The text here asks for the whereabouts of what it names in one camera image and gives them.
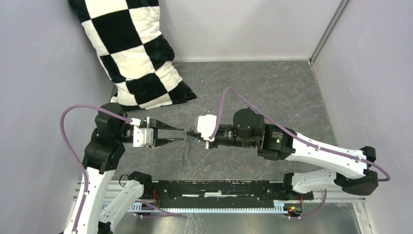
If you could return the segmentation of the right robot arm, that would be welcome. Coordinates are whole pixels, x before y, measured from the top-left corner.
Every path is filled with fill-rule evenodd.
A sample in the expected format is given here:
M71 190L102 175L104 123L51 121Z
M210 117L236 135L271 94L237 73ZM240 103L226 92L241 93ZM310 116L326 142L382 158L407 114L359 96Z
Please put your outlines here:
M365 146L349 150L314 141L291 129L282 130L265 123L264 116L251 108L237 111L232 124L220 124L213 139L217 116L198 116L191 136L205 142L206 149L218 146L257 149L267 160L298 161L320 167L307 173L286 173L282 195L294 199L299 194L318 190L342 190L348 194L367 196L378 187L378 174L370 169L375 161L375 148Z

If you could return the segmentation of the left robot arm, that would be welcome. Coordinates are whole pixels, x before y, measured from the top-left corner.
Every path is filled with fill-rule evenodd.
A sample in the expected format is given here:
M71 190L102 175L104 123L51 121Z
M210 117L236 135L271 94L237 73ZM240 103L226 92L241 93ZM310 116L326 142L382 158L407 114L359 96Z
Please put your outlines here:
M172 143L171 138L159 138L159 130L174 127L147 117L129 118L117 103L97 107L96 128L84 150L83 159L75 156L82 172L81 188L66 234L112 234L119 221L136 203L151 210L160 210L160 197L150 175L133 172L121 192L103 207L107 188L125 152L124 145L155 148Z

